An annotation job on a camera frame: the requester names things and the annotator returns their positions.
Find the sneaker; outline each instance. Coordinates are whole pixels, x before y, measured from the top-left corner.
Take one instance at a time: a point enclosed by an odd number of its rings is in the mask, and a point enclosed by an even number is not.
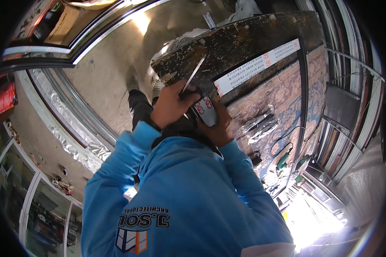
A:
[[[151,89],[152,89],[152,100],[151,100],[151,105],[154,107],[158,98],[159,98],[159,94],[160,94],[160,91],[164,88],[165,84],[163,84],[161,81],[160,81],[160,78],[159,76],[157,75],[157,73],[154,73],[153,76],[152,76],[152,80],[151,80]]]
[[[133,66],[131,66],[127,71],[126,88],[128,92],[135,89],[140,90],[139,80],[137,79],[137,73]]]

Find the wooden workbench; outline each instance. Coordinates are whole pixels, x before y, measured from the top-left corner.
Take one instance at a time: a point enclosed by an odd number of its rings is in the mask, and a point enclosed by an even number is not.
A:
[[[323,44],[315,12],[273,13],[238,21],[195,38],[156,59],[151,66],[162,82],[172,84],[188,79],[202,55],[207,54],[192,84],[201,87],[207,95],[217,96],[214,80],[295,38],[304,40],[308,52]],[[246,95],[296,59],[296,53],[282,59],[223,95],[220,102],[229,104]]]

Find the right hand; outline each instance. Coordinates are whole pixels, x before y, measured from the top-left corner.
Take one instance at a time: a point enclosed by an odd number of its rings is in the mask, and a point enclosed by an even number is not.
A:
[[[197,118],[197,127],[213,142],[215,146],[223,147],[233,140],[230,128],[232,117],[229,115],[229,112],[224,105],[213,102],[213,106],[219,116],[217,123],[212,127],[208,127],[201,121],[200,118]]]
[[[161,129],[180,119],[189,107],[200,99],[199,94],[191,94],[184,99],[180,99],[180,92],[183,90],[186,82],[187,80],[180,80],[173,85],[164,87],[160,92],[159,99],[150,114],[150,118]],[[190,91],[194,89],[191,85],[187,88]]]

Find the concrete floor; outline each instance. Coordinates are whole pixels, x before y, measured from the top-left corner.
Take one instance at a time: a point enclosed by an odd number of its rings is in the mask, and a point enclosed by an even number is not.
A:
[[[153,55],[166,42],[194,28],[209,28],[203,14],[211,13],[215,23],[231,14],[221,0],[206,3],[171,0],[152,8],[145,17],[129,21],[109,34],[74,69],[64,69],[84,100],[117,134],[132,128],[125,86],[128,70],[134,67],[140,90],[151,100],[146,72]],[[148,25],[144,35],[137,26],[141,23]]]
[[[46,175],[60,176],[64,182],[71,183],[74,186],[73,197],[83,202],[84,186],[93,173],[64,151],[31,105],[17,76],[15,86],[18,105],[14,107],[10,121],[20,137],[21,147],[29,157],[34,155],[41,164],[40,170]],[[61,166],[70,170],[69,176],[63,174]]]
[[[172,0],[152,8],[140,18],[147,25],[144,35],[135,21],[129,21],[97,44],[74,69],[64,69],[84,100],[117,134],[132,127],[125,86],[128,70],[134,67],[140,90],[150,99],[151,86],[146,76],[150,58],[166,42],[185,32],[208,28],[203,14],[211,13],[215,23],[230,16],[221,0],[206,2],[207,6]],[[20,135],[22,148],[27,155],[35,156],[45,174],[61,176],[75,186],[73,197],[82,202],[84,186],[93,173],[63,150],[33,109],[18,79],[16,92],[18,105],[10,120]],[[68,177],[63,174],[62,166],[70,170]]]

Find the blue hoodie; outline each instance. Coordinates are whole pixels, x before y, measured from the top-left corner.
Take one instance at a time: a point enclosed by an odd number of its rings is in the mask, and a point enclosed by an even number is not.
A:
[[[84,190],[81,252],[87,256],[240,256],[243,248],[293,243],[282,214],[235,140],[220,157],[199,142],[145,122],[119,136]],[[124,192],[139,192],[129,201]]]

